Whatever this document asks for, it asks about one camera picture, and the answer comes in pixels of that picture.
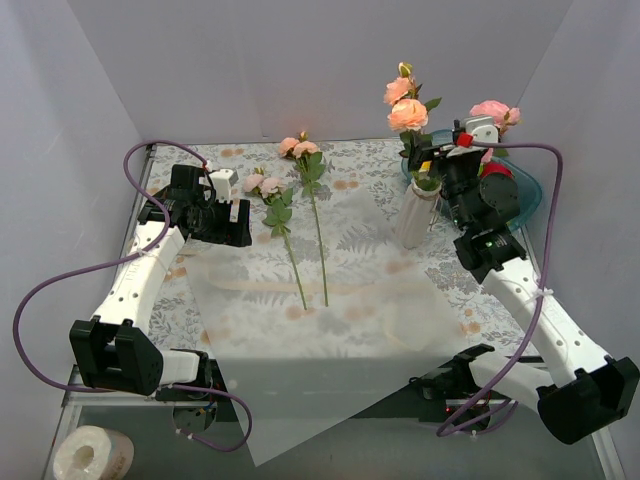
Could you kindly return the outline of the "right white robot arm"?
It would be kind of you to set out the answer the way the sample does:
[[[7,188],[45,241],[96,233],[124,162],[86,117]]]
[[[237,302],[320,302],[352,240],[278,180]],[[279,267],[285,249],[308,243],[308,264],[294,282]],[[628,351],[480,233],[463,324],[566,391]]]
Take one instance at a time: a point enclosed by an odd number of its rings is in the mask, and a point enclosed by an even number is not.
[[[505,398],[503,408],[527,406],[557,440],[571,445],[628,414],[639,369],[588,337],[548,288],[549,261],[536,268],[510,233],[508,223],[520,213],[518,186],[502,164],[480,163],[489,147],[472,134],[456,132],[448,144],[415,140],[404,154],[410,172],[426,166],[441,180],[441,196],[463,233],[454,242],[460,263],[525,331],[511,357],[480,345],[446,363],[454,389],[469,399],[436,434],[470,432],[494,412],[469,420],[463,415],[496,391]]]

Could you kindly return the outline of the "pink flower stems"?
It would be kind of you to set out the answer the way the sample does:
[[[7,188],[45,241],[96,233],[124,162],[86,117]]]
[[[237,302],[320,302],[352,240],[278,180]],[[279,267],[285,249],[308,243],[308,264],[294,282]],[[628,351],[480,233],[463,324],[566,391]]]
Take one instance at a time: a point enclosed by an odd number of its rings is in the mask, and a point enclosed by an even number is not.
[[[293,189],[287,187],[280,177],[268,176],[263,168],[255,168],[243,182],[245,194],[259,197],[266,206],[266,215],[263,223],[271,228],[272,237],[281,237],[289,255],[298,293],[301,298],[302,308],[308,309],[307,301],[299,275],[297,260],[290,241],[291,230],[288,227],[292,219]]]

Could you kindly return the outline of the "cream ribbon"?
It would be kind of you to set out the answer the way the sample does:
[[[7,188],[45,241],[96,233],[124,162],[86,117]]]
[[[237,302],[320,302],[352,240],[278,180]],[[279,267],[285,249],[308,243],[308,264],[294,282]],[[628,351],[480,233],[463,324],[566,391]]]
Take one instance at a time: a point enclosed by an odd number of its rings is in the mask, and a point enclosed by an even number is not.
[[[210,281],[196,301],[220,357],[353,357],[422,351],[453,319],[430,282],[405,278],[368,285],[318,284],[301,299],[292,283]]]

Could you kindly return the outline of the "peach flower stem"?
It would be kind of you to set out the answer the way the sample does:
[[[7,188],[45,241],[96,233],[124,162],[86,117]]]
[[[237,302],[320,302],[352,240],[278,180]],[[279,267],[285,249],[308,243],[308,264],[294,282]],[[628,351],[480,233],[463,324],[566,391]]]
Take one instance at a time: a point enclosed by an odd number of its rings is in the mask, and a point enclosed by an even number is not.
[[[278,151],[282,158],[292,160],[295,163],[301,180],[302,195],[308,197],[311,202],[318,238],[324,305],[328,307],[329,295],[324,241],[315,195],[316,190],[321,187],[320,179],[326,170],[326,165],[323,163],[323,153],[314,142],[308,140],[306,131],[301,132],[297,137],[285,137],[280,142]]]
[[[434,145],[433,135],[427,133],[425,128],[432,111],[442,102],[441,97],[422,101],[422,87],[423,84],[415,78],[413,66],[408,62],[400,62],[397,77],[386,85],[383,97],[384,103],[390,107],[387,124],[391,131],[399,135],[403,145],[399,154],[406,161],[409,171],[421,168],[422,150]]]

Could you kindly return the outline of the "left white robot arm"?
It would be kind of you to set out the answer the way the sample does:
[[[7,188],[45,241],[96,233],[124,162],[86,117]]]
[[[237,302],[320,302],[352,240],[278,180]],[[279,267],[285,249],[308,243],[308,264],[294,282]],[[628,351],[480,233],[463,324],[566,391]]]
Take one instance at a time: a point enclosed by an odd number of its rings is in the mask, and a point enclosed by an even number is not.
[[[148,332],[160,287],[187,240],[251,245],[250,203],[231,198],[237,180],[232,169],[206,173],[200,167],[175,165],[169,184],[144,202],[130,249],[134,260],[119,271],[91,319],[75,321],[70,330],[85,386],[149,396],[178,384],[193,400],[211,392],[206,353],[161,350]]]

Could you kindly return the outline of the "white wrapping paper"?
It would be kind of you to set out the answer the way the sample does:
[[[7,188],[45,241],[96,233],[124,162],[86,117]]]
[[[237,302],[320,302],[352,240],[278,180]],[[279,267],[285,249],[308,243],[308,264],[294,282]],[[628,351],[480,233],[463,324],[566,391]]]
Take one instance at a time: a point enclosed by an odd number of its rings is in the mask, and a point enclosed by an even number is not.
[[[365,189],[296,208],[283,241],[185,262],[255,464],[360,413],[466,346],[457,314]]]

